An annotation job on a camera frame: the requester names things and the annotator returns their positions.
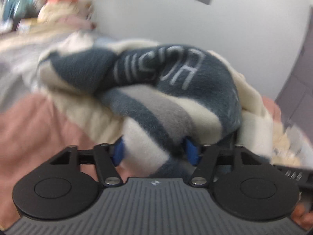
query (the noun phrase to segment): metal screw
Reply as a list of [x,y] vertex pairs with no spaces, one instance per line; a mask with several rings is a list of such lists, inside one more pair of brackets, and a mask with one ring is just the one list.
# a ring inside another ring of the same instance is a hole
[[108,185],[117,185],[120,183],[120,179],[117,178],[117,177],[108,177],[106,180],[105,180],[105,183],[108,184]]
[[194,185],[204,185],[206,182],[207,180],[203,177],[195,177],[191,180]]

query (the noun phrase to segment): white wall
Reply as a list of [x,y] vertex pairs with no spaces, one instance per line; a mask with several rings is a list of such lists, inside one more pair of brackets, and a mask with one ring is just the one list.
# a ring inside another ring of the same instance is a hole
[[212,49],[276,98],[301,49],[309,0],[95,0],[101,31]]

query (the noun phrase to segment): ridged gray plastic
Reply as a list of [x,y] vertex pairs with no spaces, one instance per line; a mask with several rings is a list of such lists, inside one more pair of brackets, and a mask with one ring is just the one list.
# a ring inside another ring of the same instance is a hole
[[103,191],[85,212],[61,221],[20,218],[6,235],[304,235],[289,218],[251,222],[231,216],[205,189],[182,179],[130,178]]

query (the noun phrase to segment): white lettering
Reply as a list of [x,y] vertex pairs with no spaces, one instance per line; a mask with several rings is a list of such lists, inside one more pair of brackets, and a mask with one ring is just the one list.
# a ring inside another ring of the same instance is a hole
[[137,70],[136,70],[136,58],[137,58],[137,53],[135,53],[133,55],[133,58],[131,60],[131,71],[132,71],[132,74],[134,76],[134,78],[139,81],[138,79],[138,75],[137,75]]
[[155,76],[156,76],[155,69],[153,69],[153,68],[146,68],[146,67],[144,67],[144,64],[143,64],[143,60],[144,60],[144,58],[146,56],[149,56],[152,59],[152,58],[154,58],[155,53],[154,53],[154,51],[149,51],[149,52],[143,54],[142,56],[140,56],[140,58],[138,60],[139,61],[138,62],[139,70],[142,71],[142,72],[153,72],[152,77],[149,79],[149,80],[153,80],[155,78]]
[[165,48],[160,48],[159,49],[159,57],[160,57],[160,61],[161,63],[165,62],[165,54],[164,54]]
[[125,58],[125,75],[128,83],[132,83],[130,70],[129,70],[129,55]]
[[173,51],[177,51],[178,52],[177,62],[175,63],[175,65],[170,69],[170,71],[166,75],[164,75],[164,76],[161,75],[160,81],[166,80],[172,74],[172,72],[176,69],[176,67],[181,63],[181,61],[182,61],[184,48],[181,47],[181,46],[171,46],[171,47],[169,47],[167,49],[168,55],[170,56],[170,54]]
[[[189,66],[190,60],[191,60],[191,56],[192,55],[197,55],[199,57],[198,62],[196,64],[195,67],[191,67]],[[197,50],[195,48],[191,48],[188,50],[188,58],[187,61],[185,62],[185,64],[178,70],[178,72],[173,76],[173,78],[170,81],[170,85],[174,85],[177,78],[179,77],[179,75],[183,72],[183,70],[187,70],[189,71],[188,76],[186,77],[183,86],[182,86],[182,90],[187,90],[188,89],[188,85],[190,83],[190,81],[192,80],[193,76],[195,75],[195,73],[197,72],[197,70],[201,67],[202,62],[205,58],[205,54],[203,52],[201,52],[200,50]]]
[[116,83],[117,83],[118,85],[120,85],[120,80],[118,79],[117,67],[118,67],[118,63],[117,63],[117,61],[116,61],[115,64],[114,64],[114,68],[113,68],[113,74],[114,74],[114,79],[115,79]]

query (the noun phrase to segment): pink fabric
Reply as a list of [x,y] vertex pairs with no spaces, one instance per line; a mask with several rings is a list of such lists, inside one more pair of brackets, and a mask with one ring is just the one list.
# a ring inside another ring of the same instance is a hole
[[278,107],[278,105],[270,98],[268,97],[262,97],[263,104],[265,108],[269,111],[269,113],[272,115],[273,120],[276,122],[281,121],[281,109]]
[[77,27],[79,29],[92,30],[95,28],[94,23],[92,23],[89,20],[77,17],[76,15],[62,17],[57,21],[57,23],[67,24],[70,26]]
[[[11,226],[19,215],[12,189],[23,176],[68,145],[91,149],[95,143],[61,114],[46,97],[31,94],[0,114],[0,225]],[[97,178],[93,165],[81,170]],[[122,178],[130,175],[118,168]]]

